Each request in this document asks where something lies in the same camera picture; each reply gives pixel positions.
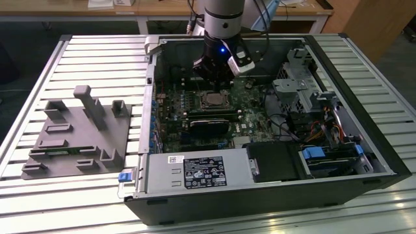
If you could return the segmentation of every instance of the motherboard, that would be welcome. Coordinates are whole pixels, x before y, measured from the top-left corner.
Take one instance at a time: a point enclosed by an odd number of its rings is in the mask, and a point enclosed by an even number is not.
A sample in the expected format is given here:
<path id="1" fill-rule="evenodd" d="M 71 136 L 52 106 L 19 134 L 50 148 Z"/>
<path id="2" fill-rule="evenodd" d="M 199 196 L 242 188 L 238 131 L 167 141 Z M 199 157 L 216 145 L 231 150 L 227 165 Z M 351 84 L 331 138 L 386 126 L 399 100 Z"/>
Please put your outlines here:
<path id="1" fill-rule="evenodd" d="M 262 86 L 250 78 L 238 78 L 220 92 L 196 90 L 184 85 L 159 87 L 160 138 L 163 152 L 190 152 L 242 148 L 251 142 L 272 141 Z"/>

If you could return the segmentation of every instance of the power supply label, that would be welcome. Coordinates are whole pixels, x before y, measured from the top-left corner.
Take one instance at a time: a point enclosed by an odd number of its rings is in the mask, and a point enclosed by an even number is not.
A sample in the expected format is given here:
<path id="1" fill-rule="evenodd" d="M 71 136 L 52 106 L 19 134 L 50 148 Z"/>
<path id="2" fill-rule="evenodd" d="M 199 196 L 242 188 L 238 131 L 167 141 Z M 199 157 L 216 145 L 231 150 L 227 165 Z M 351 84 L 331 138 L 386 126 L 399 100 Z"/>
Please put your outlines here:
<path id="1" fill-rule="evenodd" d="M 200 189 L 227 185 L 223 157 L 183 160 L 184 187 Z"/>

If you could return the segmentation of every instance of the white sticker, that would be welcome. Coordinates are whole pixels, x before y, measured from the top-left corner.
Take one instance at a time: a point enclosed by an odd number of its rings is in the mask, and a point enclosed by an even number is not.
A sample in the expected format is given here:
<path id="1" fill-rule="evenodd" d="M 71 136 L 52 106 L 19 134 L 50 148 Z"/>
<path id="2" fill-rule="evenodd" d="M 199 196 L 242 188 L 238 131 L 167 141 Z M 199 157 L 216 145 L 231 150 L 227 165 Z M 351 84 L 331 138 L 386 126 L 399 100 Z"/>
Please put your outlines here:
<path id="1" fill-rule="evenodd" d="M 170 156 L 168 163 L 183 163 L 184 156 Z"/>
<path id="2" fill-rule="evenodd" d="M 216 178 L 215 179 L 215 182 L 222 182 L 222 181 L 226 181 L 226 178 Z"/>
<path id="3" fill-rule="evenodd" d="M 116 12 L 116 15 L 134 15 L 134 14 L 135 14 L 135 12 L 130 12 L 130 11 L 126 11 L 126 12 L 118 11 Z"/>

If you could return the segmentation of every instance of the blue clip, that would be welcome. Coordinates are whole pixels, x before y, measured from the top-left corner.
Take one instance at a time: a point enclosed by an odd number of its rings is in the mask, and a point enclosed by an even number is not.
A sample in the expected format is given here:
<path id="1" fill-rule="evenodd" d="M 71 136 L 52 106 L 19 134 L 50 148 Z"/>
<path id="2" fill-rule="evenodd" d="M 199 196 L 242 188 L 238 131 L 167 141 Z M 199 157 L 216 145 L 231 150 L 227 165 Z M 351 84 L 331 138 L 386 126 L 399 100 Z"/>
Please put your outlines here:
<path id="1" fill-rule="evenodd" d="M 326 157 L 326 153 L 322 147 L 308 147 L 302 151 L 304 158 L 316 158 L 316 157 Z"/>
<path id="2" fill-rule="evenodd" d="M 222 150 L 226 146 L 226 142 L 219 143 L 219 150 Z"/>
<path id="3" fill-rule="evenodd" d="M 132 182 L 132 172 L 122 172 L 119 174 L 119 182 Z"/>
<path id="4" fill-rule="evenodd" d="M 364 154 L 364 150 L 362 148 L 362 145 L 356 145 L 356 150 L 358 150 L 359 155 Z"/>

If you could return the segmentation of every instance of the small white sticker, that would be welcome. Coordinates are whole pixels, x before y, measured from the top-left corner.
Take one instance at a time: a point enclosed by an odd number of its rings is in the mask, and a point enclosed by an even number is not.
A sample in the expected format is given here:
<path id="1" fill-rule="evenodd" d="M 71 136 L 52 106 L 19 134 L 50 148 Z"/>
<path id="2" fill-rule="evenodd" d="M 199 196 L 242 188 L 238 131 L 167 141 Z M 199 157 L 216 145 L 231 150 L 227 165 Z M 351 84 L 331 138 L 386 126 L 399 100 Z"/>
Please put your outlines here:
<path id="1" fill-rule="evenodd" d="M 126 11 L 126 12 L 118 11 L 116 12 L 116 15 L 134 15 L 134 14 L 135 14 L 135 12 L 128 12 L 128 11 Z"/>
<path id="2" fill-rule="evenodd" d="M 183 163 L 184 156 L 168 156 L 168 163 Z"/>

